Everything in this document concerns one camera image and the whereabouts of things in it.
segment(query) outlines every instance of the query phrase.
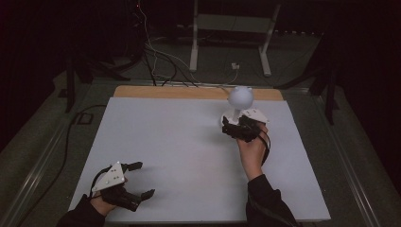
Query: black sleeve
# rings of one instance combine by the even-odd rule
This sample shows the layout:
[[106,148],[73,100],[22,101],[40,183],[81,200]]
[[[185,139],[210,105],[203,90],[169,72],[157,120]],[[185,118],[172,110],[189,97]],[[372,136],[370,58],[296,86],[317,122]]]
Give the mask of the black sleeve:
[[281,200],[280,190],[273,190],[262,174],[248,182],[246,214],[249,226],[298,226],[294,216]]
[[101,227],[105,217],[97,212],[90,199],[83,195],[74,210],[67,212],[57,223],[57,227]]

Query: white device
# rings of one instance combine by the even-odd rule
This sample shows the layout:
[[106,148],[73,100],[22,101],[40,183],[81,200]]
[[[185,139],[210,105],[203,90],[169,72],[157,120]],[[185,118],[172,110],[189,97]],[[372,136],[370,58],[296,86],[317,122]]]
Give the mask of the white device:
[[125,182],[123,168],[120,162],[116,162],[109,171],[92,188],[93,192],[103,190]]
[[257,109],[250,109],[253,105],[253,90],[246,86],[235,87],[229,97],[228,102],[234,107],[232,110],[224,112],[221,116],[220,123],[222,124],[223,116],[227,118],[230,124],[238,124],[238,119],[242,115],[248,116],[252,120],[262,123],[268,123],[268,119]]

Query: white board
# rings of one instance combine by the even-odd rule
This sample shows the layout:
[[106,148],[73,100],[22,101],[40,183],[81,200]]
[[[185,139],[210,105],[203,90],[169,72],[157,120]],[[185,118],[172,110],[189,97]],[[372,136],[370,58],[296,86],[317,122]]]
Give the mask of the white board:
[[[126,189],[154,196],[136,212],[116,208],[112,222],[239,222],[246,220],[247,178],[236,141],[221,132],[226,100],[112,97],[82,171],[70,209],[97,172],[120,161]],[[304,145],[285,101],[253,103],[269,119],[270,156],[263,166],[297,220],[330,219]]]

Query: table leg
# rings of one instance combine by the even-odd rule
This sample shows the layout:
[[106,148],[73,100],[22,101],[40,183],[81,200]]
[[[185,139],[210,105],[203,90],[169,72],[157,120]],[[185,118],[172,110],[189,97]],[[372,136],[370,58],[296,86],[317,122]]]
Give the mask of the table leg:
[[280,4],[277,4],[275,6],[274,13],[271,16],[268,33],[266,34],[265,43],[263,44],[263,46],[259,46],[259,55],[260,55],[260,60],[262,62],[263,75],[265,77],[271,76],[271,70],[270,70],[270,66],[269,66],[268,57],[266,55],[266,51],[268,50],[269,42],[270,42],[271,36],[274,31],[274,26],[275,26],[275,23],[277,20],[278,12],[280,11],[280,7],[281,7]]
[[197,71],[198,64],[198,0],[194,1],[194,31],[192,37],[191,60],[189,62],[189,71]]

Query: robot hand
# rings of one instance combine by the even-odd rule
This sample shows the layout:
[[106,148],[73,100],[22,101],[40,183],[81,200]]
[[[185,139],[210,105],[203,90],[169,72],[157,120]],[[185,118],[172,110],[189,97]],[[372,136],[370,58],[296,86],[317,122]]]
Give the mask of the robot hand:
[[[114,166],[110,166],[100,170],[94,178],[92,183],[92,190],[90,197],[92,198],[92,192],[100,191],[102,199],[112,205],[120,206],[131,211],[136,211],[139,204],[142,201],[150,199],[154,194],[154,189],[151,189],[141,196],[133,195],[124,188],[124,172],[126,170],[132,171],[142,167],[142,163],[134,164],[120,164],[117,162]],[[97,178],[106,173],[105,176],[95,185]]]
[[247,143],[257,137],[265,144],[266,152],[262,165],[265,163],[270,152],[270,139],[265,141],[260,137],[261,130],[257,124],[268,123],[268,119],[257,109],[249,109],[253,105],[252,88],[238,86],[235,87],[228,97],[228,102],[233,106],[233,110],[225,112],[221,117],[222,132],[235,139],[243,140]]

